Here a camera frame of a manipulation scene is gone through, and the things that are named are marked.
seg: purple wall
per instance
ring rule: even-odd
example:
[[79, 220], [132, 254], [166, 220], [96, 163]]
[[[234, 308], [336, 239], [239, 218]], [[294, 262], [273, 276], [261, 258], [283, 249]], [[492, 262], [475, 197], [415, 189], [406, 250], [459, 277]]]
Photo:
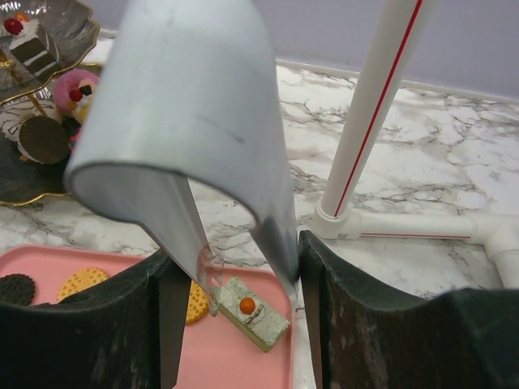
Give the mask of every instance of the purple wall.
[[[87, 2], [104, 27], [117, 28], [127, 0]], [[362, 67], [382, 4], [382, 0], [255, 2], [280, 59], [352, 71]], [[519, 99], [519, 1], [438, 0], [405, 78]]]

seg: green cake slice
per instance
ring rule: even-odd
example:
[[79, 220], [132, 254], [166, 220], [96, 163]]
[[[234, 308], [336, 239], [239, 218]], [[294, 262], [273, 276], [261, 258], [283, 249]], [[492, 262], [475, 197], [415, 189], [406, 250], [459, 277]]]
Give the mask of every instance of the green cake slice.
[[[250, 297], [255, 302], [251, 314], [240, 310], [240, 301]], [[220, 291], [220, 312], [266, 353], [274, 347], [290, 321], [252, 292], [238, 278], [231, 278]]]

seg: white marble surface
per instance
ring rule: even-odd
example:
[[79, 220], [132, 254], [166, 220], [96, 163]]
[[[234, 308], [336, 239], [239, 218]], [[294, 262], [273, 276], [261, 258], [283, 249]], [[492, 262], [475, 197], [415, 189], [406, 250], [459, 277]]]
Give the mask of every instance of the white marble surface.
[[[86, 62], [104, 60], [109, 46], [109, 41], [100, 42]], [[356, 80], [285, 68], [278, 74], [298, 225], [304, 229], [324, 189]], [[206, 188], [194, 186], [194, 193], [212, 246], [229, 263], [266, 268], [247, 233], [248, 215]], [[517, 198], [519, 105], [403, 89], [355, 191], [354, 206], [372, 212], [519, 214]], [[146, 255], [157, 248], [139, 228], [93, 215], [70, 199], [2, 207], [0, 228], [0, 250], [40, 244]], [[329, 245], [382, 281], [419, 296], [500, 286], [479, 247], [383, 238]], [[297, 389], [315, 387], [303, 307], [300, 299]]]

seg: gray plate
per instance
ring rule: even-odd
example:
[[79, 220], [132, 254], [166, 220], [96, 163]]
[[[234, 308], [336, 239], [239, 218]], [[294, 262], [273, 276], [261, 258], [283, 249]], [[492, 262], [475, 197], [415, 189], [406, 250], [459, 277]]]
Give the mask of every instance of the gray plate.
[[17, 11], [22, 11], [29, 19], [39, 19], [56, 42], [59, 63], [63, 68], [59, 73], [70, 70], [83, 60], [95, 47], [100, 29], [99, 24], [90, 19], [92, 8], [77, 0], [0, 0], [0, 50], [14, 62], [10, 68], [0, 66], [0, 104], [35, 92], [52, 79], [49, 77], [41, 82], [11, 55], [9, 44], [12, 35], [5, 30], [3, 22], [12, 18]]
[[[82, 64], [78, 69], [101, 75], [99, 65]], [[34, 94], [41, 103], [52, 101], [55, 79]], [[26, 96], [0, 106], [0, 113], [19, 101], [28, 101]], [[65, 196], [63, 172], [68, 158], [55, 165], [41, 165], [30, 160], [21, 161], [16, 144], [7, 139], [0, 129], [0, 205], [22, 206], [45, 197]]]

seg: orange candy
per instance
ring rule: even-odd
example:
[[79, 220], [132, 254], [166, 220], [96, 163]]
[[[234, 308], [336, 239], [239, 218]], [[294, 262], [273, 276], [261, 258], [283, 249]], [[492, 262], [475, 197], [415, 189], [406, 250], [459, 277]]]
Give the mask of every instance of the orange candy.
[[252, 314], [256, 308], [256, 303], [250, 297], [245, 297], [240, 301], [240, 310], [243, 314]]
[[27, 17], [27, 15], [25, 15], [21, 11], [15, 13], [15, 19], [18, 20], [19, 22], [28, 22], [29, 21], [29, 18]]

